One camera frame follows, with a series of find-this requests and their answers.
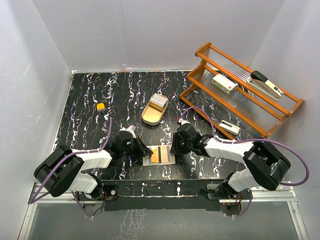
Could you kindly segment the beige leather card holder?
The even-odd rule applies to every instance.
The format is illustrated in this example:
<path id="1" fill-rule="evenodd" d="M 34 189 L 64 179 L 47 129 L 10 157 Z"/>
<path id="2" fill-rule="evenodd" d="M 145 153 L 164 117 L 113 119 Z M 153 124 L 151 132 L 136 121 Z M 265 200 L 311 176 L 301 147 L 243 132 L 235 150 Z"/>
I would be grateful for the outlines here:
<path id="1" fill-rule="evenodd" d="M 172 145 L 151 145 L 147 148 L 152 151 L 152 154 L 142 158 L 143 166 L 164 166 L 176 163 L 175 155 L 171 153 Z"/>

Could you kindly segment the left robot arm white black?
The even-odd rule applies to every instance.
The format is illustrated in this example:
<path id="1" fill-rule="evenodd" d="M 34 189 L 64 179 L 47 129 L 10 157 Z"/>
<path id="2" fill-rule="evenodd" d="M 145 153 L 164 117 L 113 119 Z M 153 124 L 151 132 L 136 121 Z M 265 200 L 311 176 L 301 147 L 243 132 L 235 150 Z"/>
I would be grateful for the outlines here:
<path id="1" fill-rule="evenodd" d="M 124 155 L 131 160 L 151 156 L 150 150 L 133 130 L 121 130 L 102 148 L 75 150 L 59 145 L 34 171 L 33 176 L 52 197 L 67 191 L 82 192 L 97 200 L 103 195 L 103 184 L 85 170 L 106 169 Z"/>

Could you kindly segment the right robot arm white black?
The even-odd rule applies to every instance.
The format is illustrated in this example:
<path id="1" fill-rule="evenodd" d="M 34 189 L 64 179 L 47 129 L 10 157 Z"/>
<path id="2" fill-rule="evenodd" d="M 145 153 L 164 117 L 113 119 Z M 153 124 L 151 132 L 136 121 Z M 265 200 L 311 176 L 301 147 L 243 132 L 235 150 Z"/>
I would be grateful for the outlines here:
<path id="1" fill-rule="evenodd" d="M 170 152 L 174 155 L 193 152 L 198 156 L 221 157 L 244 164 L 244 170 L 230 173 L 218 187 L 230 199 L 254 187 L 276 190 L 291 167 L 289 160 L 270 142 L 237 143 L 210 134 L 202 135 L 188 122 L 181 124 L 173 134 Z"/>

